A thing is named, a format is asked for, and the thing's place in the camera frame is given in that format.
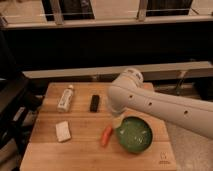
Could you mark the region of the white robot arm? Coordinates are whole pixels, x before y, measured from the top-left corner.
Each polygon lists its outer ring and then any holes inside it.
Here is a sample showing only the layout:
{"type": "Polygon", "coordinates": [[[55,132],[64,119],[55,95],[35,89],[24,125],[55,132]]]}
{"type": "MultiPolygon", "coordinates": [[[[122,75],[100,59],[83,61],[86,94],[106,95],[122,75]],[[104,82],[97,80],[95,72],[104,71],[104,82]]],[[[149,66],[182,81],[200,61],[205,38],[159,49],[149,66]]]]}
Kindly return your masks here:
{"type": "Polygon", "coordinates": [[[126,108],[150,114],[213,139],[213,102],[157,93],[142,87],[143,75],[125,69],[108,87],[108,109],[119,117],[126,108]]]}

